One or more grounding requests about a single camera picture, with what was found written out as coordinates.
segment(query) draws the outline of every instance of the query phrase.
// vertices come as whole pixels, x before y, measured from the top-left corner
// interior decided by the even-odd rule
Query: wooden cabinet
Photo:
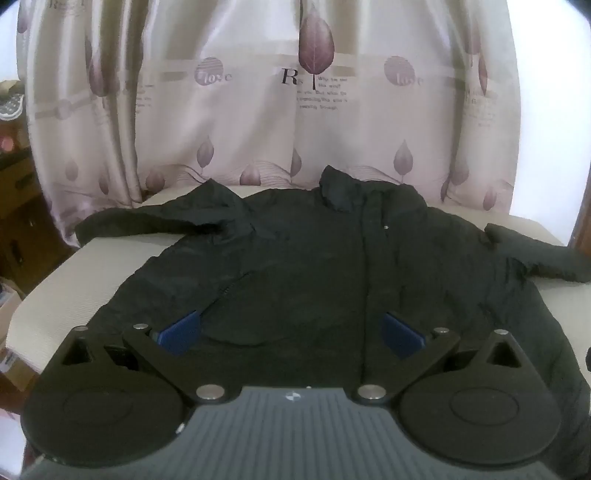
[[[31,291],[64,260],[61,240],[41,195],[33,161],[25,156],[2,167],[0,158],[0,276]]]
[[[0,408],[20,415],[33,384],[34,381],[27,391],[21,392],[4,375],[0,375]]]
[[[576,246],[581,252],[591,257],[591,219],[588,216],[585,218]]]

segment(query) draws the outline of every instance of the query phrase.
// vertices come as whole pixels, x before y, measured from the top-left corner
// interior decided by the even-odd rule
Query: leaf print
[[[78,178],[78,165],[74,160],[66,164],[66,178],[70,181],[76,181]]]
[[[261,184],[261,173],[254,165],[247,166],[242,175],[240,175],[240,185],[257,185]]]
[[[201,144],[197,150],[197,163],[201,168],[205,168],[209,165],[213,158],[214,148],[212,141],[207,137],[205,142]]]
[[[137,61],[137,70],[139,72],[144,64],[144,41],[141,40],[138,45],[138,61]]]
[[[164,175],[157,170],[152,170],[146,177],[146,190],[150,193],[158,193],[164,188]]]
[[[291,169],[290,177],[295,177],[301,170],[301,157],[297,150],[294,148],[294,152],[291,154]]]
[[[476,19],[468,20],[469,35],[466,43],[466,53],[468,55],[478,55],[480,53],[480,27]]]
[[[447,197],[447,189],[449,188],[450,178],[451,177],[448,177],[447,180],[443,182],[441,187],[441,201],[444,201],[445,197]]]
[[[486,195],[484,197],[484,201],[482,202],[482,207],[488,212],[491,210],[496,204],[496,191],[489,187]]]
[[[486,96],[486,88],[488,87],[488,71],[486,70],[486,63],[482,53],[480,54],[480,60],[478,61],[478,78],[480,78],[482,92]]]
[[[450,176],[451,182],[458,186],[464,183],[470,176],[470,169],[465,161],[457,161],[453,167],[452,175]]]
[[[84,55],[86,59],[86,70],[90,68],[90,62],[92,61],[92,44],[88,37],[84,37]]]
[[[99,175],[99,188],[105,195],[109,194],[109,172]]]
[[[406,140],[402,142],[394,157],[394,169],[403,177],[413,169],[413,154]]]
[[[312,88],[316,90],[316,75],[335,59],[335,42],[328,23],[320,18],[314,5],[301,23],[298,56],[302,68],[312,75]]]
[[[18,33],[25,33],[27,28],[29,28],[29,21],[27,18],[25,2],[21,0],[20,5],[18,6],[18,20],[17,20],[17,32]]]
[[[112,69],[106,67],[106,62],[101,58],[101,55],[100,47],[93,51],[92,43],[86,37],[85,57],[90,90],[98,97],[106,97],[110,91],[108,72]]]

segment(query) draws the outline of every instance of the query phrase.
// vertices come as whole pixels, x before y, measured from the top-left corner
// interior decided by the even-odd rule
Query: black jacket
[[[77,228],[97,236],[187,235],[120,286],[89,323],[120,333],[202,314],[186,354],[204,382],[388,387],[397,359],[379,321],[448,327],[477,348],[509,330],[560,407],[547,464],[563,476],[589,462],[589,386],[529,275],[591,280],[591,261],[503,227],[483,232],[430,208],[411,186],[361,182],[328,167],[320,187],[241,199],[213,182],[161,206],[110,209]]]

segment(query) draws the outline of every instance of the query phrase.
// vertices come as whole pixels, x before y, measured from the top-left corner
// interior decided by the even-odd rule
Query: gray ribbed surface
[[[341,389],[245,388],[200,407],[166,448],[128,465],[87,470],[44,460],[22,480],[558,480],[541,463],[479,473],[446,465],[409,442],[388,412]]]

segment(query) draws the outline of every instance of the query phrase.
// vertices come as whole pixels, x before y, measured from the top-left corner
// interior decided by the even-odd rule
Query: curtain
[[[31,146],[64,238],[207,179],[325,166],[508,212],[519,81],[505,0],[21,0]]]

